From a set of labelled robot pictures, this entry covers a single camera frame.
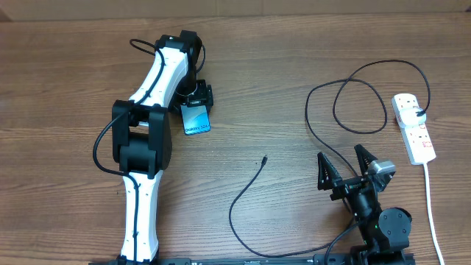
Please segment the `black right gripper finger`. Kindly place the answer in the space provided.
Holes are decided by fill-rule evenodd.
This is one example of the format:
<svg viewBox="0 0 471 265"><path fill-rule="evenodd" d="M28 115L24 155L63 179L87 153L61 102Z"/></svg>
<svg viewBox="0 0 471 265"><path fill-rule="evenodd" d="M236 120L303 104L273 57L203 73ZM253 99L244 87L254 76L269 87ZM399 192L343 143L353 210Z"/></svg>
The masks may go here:
<svg viewBox="0 0 471 265"><path fill-rule="evenodd" d="M318 186L335 186L342 181L341 175L323 152L317 154Z"/></svg>
<svg viewBox="0 0 471 265"><path fill-rule="evenodd" d="M357 144L354 146L355 153L357 155L358 164L360 166L361 175L365 176L369 165L372 161L377 160L377 158L371 154L366 148L364 148L361 144Z"/></svg>

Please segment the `blue Galaxy smartphone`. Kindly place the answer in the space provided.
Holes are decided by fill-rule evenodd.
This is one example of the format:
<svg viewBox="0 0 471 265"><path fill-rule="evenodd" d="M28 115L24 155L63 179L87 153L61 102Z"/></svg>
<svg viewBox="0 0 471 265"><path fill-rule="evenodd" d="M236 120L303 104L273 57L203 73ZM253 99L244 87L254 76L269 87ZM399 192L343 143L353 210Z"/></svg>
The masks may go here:
<svg viewBox="0 0 471 265"><path fill-rule="evenodd" d="M210 131L210 120L206 106L187 107L181 106L184 133L196 135Z"/></svg>

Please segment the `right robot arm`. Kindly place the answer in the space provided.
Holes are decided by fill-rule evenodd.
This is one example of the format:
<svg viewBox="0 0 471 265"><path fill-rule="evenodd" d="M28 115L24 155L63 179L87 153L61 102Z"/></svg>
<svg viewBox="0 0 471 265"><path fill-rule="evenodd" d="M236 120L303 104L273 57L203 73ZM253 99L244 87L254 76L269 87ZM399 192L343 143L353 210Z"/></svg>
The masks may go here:
<svg viewBox="0 0 471 265"><path fill-rule="evenodd" d="M350 206L353 223L338 235L324 255L313 257L315 264L414 264L414 256L405 254L409 247L411 214L403 208L382 209L378 194L393 179L396 167L391 160L381 160L362 145L354 146L361 176L344 179L327 156L320 152L318 160L318 185L331 191L330 199L342 199ZM350 248L346 254L333 254L335 244L354 229L359 229L364 241Z"/></svg>

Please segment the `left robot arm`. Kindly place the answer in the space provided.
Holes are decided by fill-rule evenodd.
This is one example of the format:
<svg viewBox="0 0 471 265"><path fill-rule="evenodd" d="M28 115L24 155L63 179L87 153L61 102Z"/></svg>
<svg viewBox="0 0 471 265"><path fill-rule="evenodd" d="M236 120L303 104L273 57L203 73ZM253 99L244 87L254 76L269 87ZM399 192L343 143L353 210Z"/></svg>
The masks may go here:
<svg viewBox="0 0 471 265"><path fill-rule="evenodd" d="M170 115L183 132L210 131L212 87L198 79L205 47L196 32L162 35L151 45L154 62L140 88L112 107L113 159L126 191L125 236L115 264L156 264L157 198L172 152Z"/></svg>

